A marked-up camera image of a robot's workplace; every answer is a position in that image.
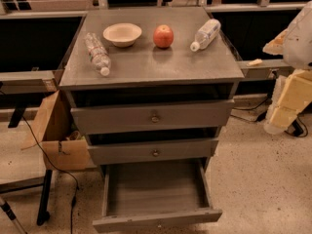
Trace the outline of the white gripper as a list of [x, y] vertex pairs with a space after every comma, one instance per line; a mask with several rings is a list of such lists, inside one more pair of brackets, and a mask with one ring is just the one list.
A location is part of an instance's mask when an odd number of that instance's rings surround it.
[[276, 135], [285, 131], [312, 102], [312, 1], [308, 2], [288, 26], [262, 51], [269, 55], [283, 54], [284, 61], [296, 68], [288, 77], [275, 83], [272, 103], [267, 109], [264, 130]]

